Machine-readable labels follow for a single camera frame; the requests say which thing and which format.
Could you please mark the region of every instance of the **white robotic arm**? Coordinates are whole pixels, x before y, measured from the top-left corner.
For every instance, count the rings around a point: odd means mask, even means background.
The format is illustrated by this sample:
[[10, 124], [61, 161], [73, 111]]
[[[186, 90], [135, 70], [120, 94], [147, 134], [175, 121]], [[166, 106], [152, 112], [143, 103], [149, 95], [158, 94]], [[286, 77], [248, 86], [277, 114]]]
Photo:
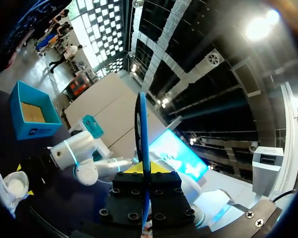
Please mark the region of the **white robotic arm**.
[[92, 154], [96, 150], [96, 141], [88, 131], [82, 131], [50, 148], [55, 165], [60, 170], [75, 165], [74, 177], [87, 186], [95, 184], [98, 178], [125, 171], [133, 164], [132, 159], [125, 158], [111, 158], [94, 162]]

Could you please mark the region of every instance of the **blue plastic blade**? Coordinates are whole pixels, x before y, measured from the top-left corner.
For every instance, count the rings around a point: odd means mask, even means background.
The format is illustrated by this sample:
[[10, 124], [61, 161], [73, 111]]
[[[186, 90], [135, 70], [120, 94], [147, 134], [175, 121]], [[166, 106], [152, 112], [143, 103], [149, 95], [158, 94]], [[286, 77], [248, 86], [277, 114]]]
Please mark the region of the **blue plastic blade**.
[[149, 183], [150, 183], [150, 159], [148, 145], [148, 128], [147, 128], [147, 106], [146, 95], [144, 92], [138, 94], [135, 107], [135, 138], [139, 162], [143, 163], [145, 196], [143, 207], [143, 228], [147, 221], [149, 212]]

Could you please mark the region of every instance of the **blue screen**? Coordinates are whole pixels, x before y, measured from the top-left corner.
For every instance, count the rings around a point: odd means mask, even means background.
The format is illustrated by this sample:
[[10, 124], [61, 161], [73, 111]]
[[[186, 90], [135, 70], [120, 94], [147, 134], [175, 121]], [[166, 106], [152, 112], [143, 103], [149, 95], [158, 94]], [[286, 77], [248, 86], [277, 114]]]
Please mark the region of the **blue screen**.
[[195, 181], [208, 170], [208, 166], [169, 129], [149, 146], [149, 151]]

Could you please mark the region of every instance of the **person in white shirt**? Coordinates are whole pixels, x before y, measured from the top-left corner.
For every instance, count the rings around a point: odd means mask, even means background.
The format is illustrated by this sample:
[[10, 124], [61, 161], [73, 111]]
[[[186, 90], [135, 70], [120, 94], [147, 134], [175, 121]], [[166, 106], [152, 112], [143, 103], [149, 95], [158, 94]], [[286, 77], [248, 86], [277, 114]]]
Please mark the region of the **person in white shirt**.
[[61, 57], [61, 59], [59, 61], [55, 61], [55, 62], [51, 62], [50, 63], [50, 66], [54, 64], [54, 66], [50, 69], [50, 72], [51, 73], [54, 73], [54, 69], [60, 65], [61, 63], [63, 63], [64, 61], [66, 61], [69, 57], [75, 55], [75, 53], [79, 50], [83, 48], [82, 45], [79, 45], [79, 46], [73, 46], [73, 45], [70, 45], [70, 46], [67, 46], [65, 51], [63, 52], [63, 55]]

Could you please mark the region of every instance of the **checkered window pattern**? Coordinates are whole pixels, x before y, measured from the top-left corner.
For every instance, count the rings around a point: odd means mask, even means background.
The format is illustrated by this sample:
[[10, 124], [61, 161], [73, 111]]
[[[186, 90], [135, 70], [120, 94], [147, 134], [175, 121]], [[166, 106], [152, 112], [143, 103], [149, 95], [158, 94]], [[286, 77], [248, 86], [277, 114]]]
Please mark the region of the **checkered window pattern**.
[[123, 51], [120, 0], [77, 0], [99, 63]]
[[123, 67], [123, 58], [116, 59], [116, 61], [109, 63], [104, 68], [97, 71], [96, 76], [97, 80], [102, 79], [110, 72], [118, 72]]

